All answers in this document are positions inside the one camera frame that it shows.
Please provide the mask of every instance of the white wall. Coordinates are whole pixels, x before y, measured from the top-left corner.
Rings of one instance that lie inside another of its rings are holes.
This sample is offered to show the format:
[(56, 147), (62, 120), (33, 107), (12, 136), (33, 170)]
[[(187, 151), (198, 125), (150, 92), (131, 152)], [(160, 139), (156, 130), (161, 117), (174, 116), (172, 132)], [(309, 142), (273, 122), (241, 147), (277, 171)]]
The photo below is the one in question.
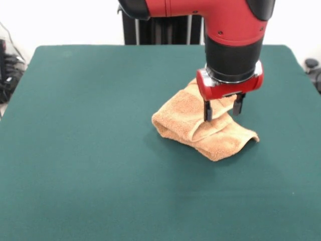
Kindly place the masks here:
[[(123, 44), (117, 0), (2, 0), (0, 6), (0, 21), (30, 57), (39, 45)], [(307, 57), (321, 62), (320, 10), (319, 0), (276, 0), (264, 43), (288, 45), (300, 64)]]

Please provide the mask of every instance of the orange towel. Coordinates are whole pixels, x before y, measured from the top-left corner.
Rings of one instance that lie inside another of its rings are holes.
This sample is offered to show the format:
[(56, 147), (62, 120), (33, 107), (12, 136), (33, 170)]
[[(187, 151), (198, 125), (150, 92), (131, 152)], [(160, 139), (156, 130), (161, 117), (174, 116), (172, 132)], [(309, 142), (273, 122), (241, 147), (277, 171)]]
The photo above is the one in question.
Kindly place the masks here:
[(236, 96), (211, 101), (213, 120), (204, 122), (204, 102), (196, 80), (180, 90), (152, 116), (158, 133), (189, 145), (212, 161), (219, 161), (238, 153), (254, 139), (256, 132), (243, 128), (227, 113), (233, 108)]

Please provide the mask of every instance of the green tablecloth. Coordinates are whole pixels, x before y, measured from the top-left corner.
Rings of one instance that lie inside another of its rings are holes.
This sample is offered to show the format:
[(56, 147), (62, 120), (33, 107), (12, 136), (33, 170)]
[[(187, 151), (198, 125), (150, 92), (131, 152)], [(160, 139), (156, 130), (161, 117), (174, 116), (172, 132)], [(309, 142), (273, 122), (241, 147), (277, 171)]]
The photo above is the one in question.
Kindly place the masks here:
[(261, 142), (213, 163), (151, 124), (203, 47), (38, 48), (0, 124), (0, 240), (320, 241), (320, 96), (285, 46), (261, 60), (235, 118)]

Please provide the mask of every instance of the black knob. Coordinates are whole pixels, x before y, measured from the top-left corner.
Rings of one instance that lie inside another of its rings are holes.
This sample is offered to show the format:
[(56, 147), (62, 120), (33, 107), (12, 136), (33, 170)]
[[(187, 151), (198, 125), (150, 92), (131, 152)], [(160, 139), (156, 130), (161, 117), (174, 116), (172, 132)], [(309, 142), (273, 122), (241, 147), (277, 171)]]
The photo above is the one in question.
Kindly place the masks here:
[(316, 68), (319, 65), (319, 62), (316, 59), (306, 59), (305, 60), (305, 65), (310, 68)]

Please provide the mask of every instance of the towel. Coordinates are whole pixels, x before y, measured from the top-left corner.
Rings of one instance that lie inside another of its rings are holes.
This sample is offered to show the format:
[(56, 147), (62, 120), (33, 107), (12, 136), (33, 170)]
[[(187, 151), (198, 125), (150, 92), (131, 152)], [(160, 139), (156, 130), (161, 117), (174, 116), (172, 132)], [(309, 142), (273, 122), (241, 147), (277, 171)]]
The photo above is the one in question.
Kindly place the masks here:
[(204, 122), (204, 101), (196, 79), (178, 91), (152, 116), (152, 124), (163, 138), (191, 146), (211, 161), (237, 154), (258, 134), (237, 124), (227, 113), (236, 95), (211, 100), (213, 120)]

